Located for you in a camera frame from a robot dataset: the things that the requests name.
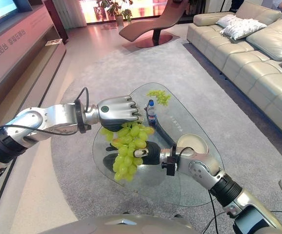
white pillow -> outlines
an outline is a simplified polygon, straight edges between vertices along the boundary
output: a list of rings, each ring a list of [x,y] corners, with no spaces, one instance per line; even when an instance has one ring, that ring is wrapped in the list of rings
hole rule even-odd
[[[222,29],[220,33],[230,36],[231,39],[238,40],[245,38],[256,31],[265,28],[267,25],[260,23],[256,19],[243,19]]]
[[[232,25],[238,21],[242,20],[241,18],[236,17],[235,15],[226,15],[220,18],[216,24],[219,24],[221,27],[225,28],[228,25]]]

bunch of grapes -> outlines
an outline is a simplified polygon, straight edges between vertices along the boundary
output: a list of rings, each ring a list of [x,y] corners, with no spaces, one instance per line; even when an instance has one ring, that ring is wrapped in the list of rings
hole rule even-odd
[[[156,96],[157,103],[167,106],[168,105],[168,100],[171,98],[171,95],[168,94],[166,95],[166,92],[164,90],[152,90],[148,92],[148,96]]]
[[[138,122],[124,123],[122,127],[116,132],[116,139],[113,139],[114,133],[105,128],[101,129],[101,134],[105,135],[106,140],[118,149],[118,155],[113,164],[114,180],[125,179],[130,182],[137,172],[137,167],[143,164],[142,158],[134,157],[133,152],[136,149],[145,148],[147,135],[154,134],[155,130]]]

water bottle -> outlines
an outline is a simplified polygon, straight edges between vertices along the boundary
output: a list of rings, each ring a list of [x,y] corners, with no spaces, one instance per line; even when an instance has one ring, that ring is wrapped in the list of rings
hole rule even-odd
[[[156,115],[155,115],[155,106],[154,106],[153,100],[149,100],[146,110],[147,110],[147,117],[148,117],[149,125],[155,126],[156,125]]]

rug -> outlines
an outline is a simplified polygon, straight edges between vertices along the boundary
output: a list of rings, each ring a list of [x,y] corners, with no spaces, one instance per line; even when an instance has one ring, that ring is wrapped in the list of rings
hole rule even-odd
[[[249,117],[212,79],[189,53],[184,38],[140,50],[121,48],[80,71],[66,90],[61,103],[70,103],[83,86],[90,103],[122,96],[148,82],[166,86],[187,108],[217,147],[226,172],[246,187],[270,210],[282,211],[282,156]],[[52,137],[52,158],[58,182],[71,210],[78,219],[122,214],[184,216],[197,231],[213,218],[210,203],[182,207],[153,200],[126,190],[106,178],[92,157],[94,137],[100,125],[86,134]],[[222,212],[215,201],[216,212]],[[282,214],[275,213],[282,223]],[[233,220],[218,217],[220,233],[232,234]],[[207,233],[215,233],[214,223]]]

glass table top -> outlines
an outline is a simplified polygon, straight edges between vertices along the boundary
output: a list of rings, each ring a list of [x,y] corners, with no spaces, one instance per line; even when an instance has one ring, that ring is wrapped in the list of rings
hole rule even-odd
[[[149,91],[153,90],[164,90],[166,94],[171,95],[167,106],[159,105],[155,97],[147,96]],[[177,142],[184,134],[200,136],[208,146],[208,153],[215,157],[223,168],[221,157],[213,142],[193,116],[165,86],[158,83],[147,83],[134,90],[131,97],[139,105],[140,112],[144,117],[146,116],[144,107],[148,104],[149,99],[153,99],[156,106],[157,120],[174,142]],[[103,159],[108,154],[115,152],[105,150],[109,146],[109,142],[105,140],[105,136],[100,131],[101,129],[93,143],[93,158],[98,169],[109,179],[115,181],[115,173],[103,164]],[[172,147],[157,132],[149,135],[148,141],[157,143],[161,149]],[[181,206],[200,206],[210,201],[208,191],[191,176],[177,171],[175,176],[167,176],[166,169],[162,169],[160,164],[140,165],[131,182],[126,180],[115,182],[140,195]]]

